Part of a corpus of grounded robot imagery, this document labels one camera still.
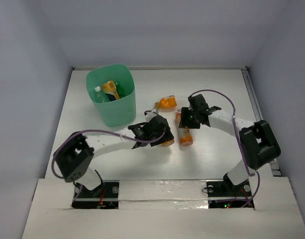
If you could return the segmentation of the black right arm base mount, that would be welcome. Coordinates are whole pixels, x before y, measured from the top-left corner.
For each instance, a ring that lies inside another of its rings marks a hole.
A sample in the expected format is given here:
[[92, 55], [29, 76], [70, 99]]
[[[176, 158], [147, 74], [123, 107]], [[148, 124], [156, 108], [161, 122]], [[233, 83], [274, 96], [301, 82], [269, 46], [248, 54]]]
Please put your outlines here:
[[249, 180], [231, 191], [223, 188], [223, 181], [207, 181], [202, 192], [207, 195], [210, 209], [242, 208], [252, 197]]

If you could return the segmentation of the green plastic bottle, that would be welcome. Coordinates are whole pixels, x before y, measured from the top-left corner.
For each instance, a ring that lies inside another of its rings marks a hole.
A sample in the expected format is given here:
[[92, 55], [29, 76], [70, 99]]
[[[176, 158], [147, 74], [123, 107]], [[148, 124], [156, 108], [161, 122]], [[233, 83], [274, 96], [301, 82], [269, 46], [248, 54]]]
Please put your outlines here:
[[126, 97], [126, 92], [125, 92], [125, 89], [124, 87], [120, 84], [119, 81], [115, 81], [114, 82], [115, 86], [116, 86], [116, 90], [117, 90], [117, 93], [119, 95], [119, 97], [122, 99], [124, 97]]

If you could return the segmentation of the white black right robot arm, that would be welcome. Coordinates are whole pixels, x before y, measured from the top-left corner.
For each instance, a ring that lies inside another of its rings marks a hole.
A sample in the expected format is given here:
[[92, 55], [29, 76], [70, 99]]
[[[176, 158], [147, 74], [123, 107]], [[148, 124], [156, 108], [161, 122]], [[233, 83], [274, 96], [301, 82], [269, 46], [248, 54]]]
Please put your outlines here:
[[241, 160], [223, 176], [222, 181], [210, 182], [206, 186], [208, 194], [216, 197], [232, 197], [249, 177], [259, 175], [258, 169], [281, 155], [276, 137], [265, 120], [257, 122], [236, 117], [236, 107], [232, 113], [217, 106], [210, 107], [200, 91], [188, 97], [189, 106], [181, 109], [180, 128], [199, 129], [201, 125], [219, 129], [236, 138]]

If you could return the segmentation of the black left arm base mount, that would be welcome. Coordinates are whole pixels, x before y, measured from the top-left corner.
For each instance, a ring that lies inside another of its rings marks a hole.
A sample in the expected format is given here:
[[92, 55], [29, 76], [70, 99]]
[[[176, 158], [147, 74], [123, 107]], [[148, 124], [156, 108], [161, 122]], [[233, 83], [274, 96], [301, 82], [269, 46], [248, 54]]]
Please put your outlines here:
[[75, 192], [71, 206], [74, 209], [118, 209], [119, 181], [104, 181], [94, 190], [74, 183]]

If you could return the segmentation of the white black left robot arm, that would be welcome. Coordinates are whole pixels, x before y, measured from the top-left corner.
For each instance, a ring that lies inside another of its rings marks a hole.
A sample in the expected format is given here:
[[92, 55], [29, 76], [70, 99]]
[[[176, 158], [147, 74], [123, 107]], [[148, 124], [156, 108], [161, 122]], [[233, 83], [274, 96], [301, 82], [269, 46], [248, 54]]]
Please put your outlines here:
[[[127, 129], [133, 133], [133, 136], [99, 129], [86, 129], [71, 134], [53, 154], [52, 173], [67, 183], [75, 184], [79, 189], [77, 196], [88, 193], [92, 197], [99, 197], [106, 186], [98, 171], [90, 168], [93, 158], [119, 150], [146, 146], [167, 147], [174, 142], [168, 121], [156, 113], [146, 114], [144, 122], [129, 125]], [[116, 136], [118, 139], [95, 151], [89, 146], [86, 133], [101, 133]]]

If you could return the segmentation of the yellow blue milk tea bottle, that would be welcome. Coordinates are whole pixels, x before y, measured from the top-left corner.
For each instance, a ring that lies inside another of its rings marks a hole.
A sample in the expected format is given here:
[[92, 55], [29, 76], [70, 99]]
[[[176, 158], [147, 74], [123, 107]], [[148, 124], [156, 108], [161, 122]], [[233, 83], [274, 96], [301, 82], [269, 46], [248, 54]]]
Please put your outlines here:
[[105, 95], [107, 96], [107, 98], [110, 101], [115, 101], [115, 100], [120, 99], [120, 96], [117, 92], [117, 88], [116, 88], [114, 81], [108, 81], [108, 82], [102, 84], [101, 89], [103, 90], [103, 92], [105, 93]]

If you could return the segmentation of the orange juice bottle gold cap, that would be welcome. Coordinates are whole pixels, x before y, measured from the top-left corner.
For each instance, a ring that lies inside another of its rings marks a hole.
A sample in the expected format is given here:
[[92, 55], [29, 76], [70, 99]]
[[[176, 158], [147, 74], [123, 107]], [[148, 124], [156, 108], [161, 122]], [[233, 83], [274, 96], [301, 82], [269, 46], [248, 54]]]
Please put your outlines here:
[[168, 146], [172, 145], [174, 142], [175, 142], [175, 140], [173, 138], [172, 139], [167, 138], [167, 139], [162, 140], [161, 146], [168, 147]]

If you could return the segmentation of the orange label clear tea bottle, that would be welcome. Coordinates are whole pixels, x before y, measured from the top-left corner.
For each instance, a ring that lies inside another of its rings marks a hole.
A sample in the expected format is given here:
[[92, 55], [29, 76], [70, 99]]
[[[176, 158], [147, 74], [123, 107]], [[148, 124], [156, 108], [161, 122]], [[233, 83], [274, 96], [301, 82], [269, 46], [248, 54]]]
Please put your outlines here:
[[190, 146], [193, 144], [193, 138], [190, 133], [190, 130], [188, 127], [182, 128], [179, 127], [179, 124], [181, 122], [181, 113], [177, 112], [176, 113], [176, 127], [178, 130], [178, 135], [179, 135], [179, 142], [181, 146]]

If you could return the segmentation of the clear plastic water bottle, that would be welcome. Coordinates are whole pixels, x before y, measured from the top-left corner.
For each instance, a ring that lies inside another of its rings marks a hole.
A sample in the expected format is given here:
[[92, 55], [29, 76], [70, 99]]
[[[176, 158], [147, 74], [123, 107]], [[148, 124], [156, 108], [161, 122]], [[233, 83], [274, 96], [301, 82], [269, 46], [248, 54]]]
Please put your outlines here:
[[96, 103], [107, 103], [110, 102], [105, 92], [100, 86], [94, 88], [94, 99]]

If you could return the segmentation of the orange juice bottle barcode label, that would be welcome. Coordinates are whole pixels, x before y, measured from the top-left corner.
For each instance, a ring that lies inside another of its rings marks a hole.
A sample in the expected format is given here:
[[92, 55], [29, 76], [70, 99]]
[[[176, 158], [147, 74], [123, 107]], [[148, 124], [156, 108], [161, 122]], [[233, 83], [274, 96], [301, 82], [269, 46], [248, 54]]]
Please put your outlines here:
[[160, 101], [155, 103], [157, 109], [167, 110], [177, 106], [176, 98], [174, 95], [163, 97]]

